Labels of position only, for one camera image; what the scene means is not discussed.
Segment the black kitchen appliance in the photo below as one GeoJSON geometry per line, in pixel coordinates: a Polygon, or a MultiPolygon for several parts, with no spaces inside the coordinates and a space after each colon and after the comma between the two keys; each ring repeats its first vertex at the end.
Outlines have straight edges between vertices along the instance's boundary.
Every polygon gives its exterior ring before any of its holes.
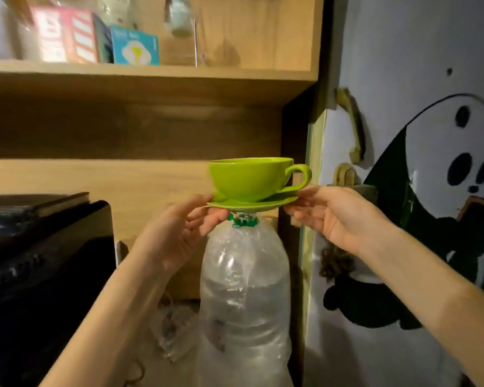
{"type": "Polygon", "coordinates": [[[37,387],[116,269],[111,206],[0,212],[0,387],[37,387]]]}

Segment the large clear plastic bottle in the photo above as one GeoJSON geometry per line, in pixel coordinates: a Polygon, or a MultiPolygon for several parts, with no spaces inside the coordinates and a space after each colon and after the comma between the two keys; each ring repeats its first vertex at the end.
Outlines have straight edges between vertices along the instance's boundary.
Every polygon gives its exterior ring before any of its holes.
{"type": "Polygon", "coordinates": [[[196,387],[289,387],[290,262],[265,220],[209,235],[200,278],[196,387]]]}

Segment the dark teal box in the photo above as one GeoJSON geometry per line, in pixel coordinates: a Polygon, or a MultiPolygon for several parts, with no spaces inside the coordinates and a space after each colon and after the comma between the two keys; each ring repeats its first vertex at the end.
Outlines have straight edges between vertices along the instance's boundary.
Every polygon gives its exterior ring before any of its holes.
{"type": "Polygon", "coordinates": [[[113,64],[114,56],[110,27],[106,25],[96,13],[92,13],[92,16],[97,44],[98,61],[99,63],[113,64]]]}

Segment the clear acrylic stand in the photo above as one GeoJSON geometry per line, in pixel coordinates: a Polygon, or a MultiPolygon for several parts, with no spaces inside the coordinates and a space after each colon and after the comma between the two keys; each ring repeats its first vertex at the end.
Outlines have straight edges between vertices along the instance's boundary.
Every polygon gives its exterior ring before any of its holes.
{"type": "Polygon", "coordinates": [[[163,56],[168,64],[172,65],[189,65],[198,67],[204,61],[204,53],[199,46],[199,13],[194,11],[191,5],[191,18],[193,25],[193,33],[186,38],[178,38],[173,36],[166,29],[165,22],[165,4],[163,27],[165,29],[165,36],[163,39],[163,56]]]}

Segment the person's right forearm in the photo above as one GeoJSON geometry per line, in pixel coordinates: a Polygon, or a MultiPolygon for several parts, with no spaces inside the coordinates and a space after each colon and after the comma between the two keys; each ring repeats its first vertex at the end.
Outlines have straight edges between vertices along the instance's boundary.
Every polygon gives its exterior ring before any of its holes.
{"type": "Polygon", "coordinates": [[[359,242],[357,255],[484,387],[484,292],[394,225],[359,242]]]}

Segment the person's left hand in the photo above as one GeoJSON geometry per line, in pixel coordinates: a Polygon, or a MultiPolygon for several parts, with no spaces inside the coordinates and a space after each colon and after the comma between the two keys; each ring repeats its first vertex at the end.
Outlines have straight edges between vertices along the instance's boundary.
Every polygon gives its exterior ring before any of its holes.
{"type": "Polygon", "coordinates": [[[207,205],[189,216],[173,216],[173,204],[150,219],[130,251],[130,255],[144,257],[168,274],[183,267],[200,243],[229,215],[227,209],[207,205]]]}

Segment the panda sticker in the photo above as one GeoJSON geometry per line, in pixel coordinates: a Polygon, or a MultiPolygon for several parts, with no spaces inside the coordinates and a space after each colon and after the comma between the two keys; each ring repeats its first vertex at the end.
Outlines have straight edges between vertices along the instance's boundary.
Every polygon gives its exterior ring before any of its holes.
{"type": "MultiPolygon", "coordinates": [[[[484,280],[484,97],[419,98],[405,105],[357,95],[365,146],[354,164],[383,213],[468,281],[484,280]]],[[[322,284],[323,313],[361,329],[418,330],[421,323],[391,290],[356,261],[356,271],[322,284]]]]}

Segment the green saucer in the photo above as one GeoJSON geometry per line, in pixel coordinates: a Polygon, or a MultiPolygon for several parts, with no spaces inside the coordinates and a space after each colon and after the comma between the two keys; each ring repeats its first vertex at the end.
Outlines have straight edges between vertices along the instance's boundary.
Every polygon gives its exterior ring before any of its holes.
{"type": "Polygon", "coordinates": [[[221,193],[216,193],[213,196],[213,200],[208,202],[207,205],[215,208],[227,209],[233,213],[255,214],[280,208],[298,200],[298,198],[299,196],[297,195],[297,192],[292,191],[276,193],[258,202],[241,202],[229,199],[221,193]]]}

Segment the clear plastic container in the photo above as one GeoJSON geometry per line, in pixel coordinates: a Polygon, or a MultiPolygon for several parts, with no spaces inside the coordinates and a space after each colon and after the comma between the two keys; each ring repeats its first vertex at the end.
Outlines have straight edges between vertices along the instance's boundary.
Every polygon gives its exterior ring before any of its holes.
{"type": "Polygon", "coordinates": [[[0,0],[0,60],[26,58],[23,36],[29,17],[27,0],[0,0]]]}

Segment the light blue box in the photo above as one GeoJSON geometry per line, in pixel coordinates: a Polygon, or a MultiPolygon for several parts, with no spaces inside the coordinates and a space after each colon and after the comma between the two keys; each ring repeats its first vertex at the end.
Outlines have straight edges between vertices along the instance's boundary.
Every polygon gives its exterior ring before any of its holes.
{"type": "Polygon", "coordinates": [[[113,63],[159,66],[159,38],[142,31],[111,25],[113,63]]]}

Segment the crumpled clear plastic bag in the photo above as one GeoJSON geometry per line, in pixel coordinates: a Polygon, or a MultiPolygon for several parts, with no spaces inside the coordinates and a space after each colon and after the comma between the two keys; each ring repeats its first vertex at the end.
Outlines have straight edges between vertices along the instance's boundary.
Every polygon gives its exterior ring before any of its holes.
{"type": "Polygon", "coordinates": [[[192,353],[199,341],[199,301],[176,300],[164,292],[150,332],[163,357],[176,363],[192,353]]]}

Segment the dark flat board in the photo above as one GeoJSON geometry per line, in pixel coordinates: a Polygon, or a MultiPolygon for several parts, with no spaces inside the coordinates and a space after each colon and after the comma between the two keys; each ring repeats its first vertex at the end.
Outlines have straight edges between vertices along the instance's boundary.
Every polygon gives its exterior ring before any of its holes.
{"type": "Polygon", "coordinates": [[[0,194],[0,218],[30,219],[90,203],[89,192],[73,194],[0,194]]]}

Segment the green bottle cap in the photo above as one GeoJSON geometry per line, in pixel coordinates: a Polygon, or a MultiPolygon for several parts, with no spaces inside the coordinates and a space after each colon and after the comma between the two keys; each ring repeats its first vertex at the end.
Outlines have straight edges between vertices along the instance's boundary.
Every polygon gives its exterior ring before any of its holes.
{"type": "Polygon", "coordinates": [[[258,216],[250,213],[230,213],[227,221],[233,228],[256,227],[259,224],[258,216]]]}

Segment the pink cardboard box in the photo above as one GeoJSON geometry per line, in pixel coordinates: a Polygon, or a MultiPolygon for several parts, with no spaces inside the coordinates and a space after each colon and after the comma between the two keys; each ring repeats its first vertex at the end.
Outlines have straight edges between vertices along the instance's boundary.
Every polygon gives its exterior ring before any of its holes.
{"type": "Polygon", "coordinates": [[[46,63],[99,63],[99,17],[90,10],[31,6],[39,58],[46,63]]]}

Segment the pale small figure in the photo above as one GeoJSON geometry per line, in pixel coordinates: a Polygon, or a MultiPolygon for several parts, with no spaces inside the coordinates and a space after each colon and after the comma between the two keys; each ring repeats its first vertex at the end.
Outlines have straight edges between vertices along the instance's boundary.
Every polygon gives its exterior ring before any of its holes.
{"type": "Polygon", "coordinates": [[[178,38],[192,35],[190,0],[165,0],[165,22],[168,32],[178,38]]]}

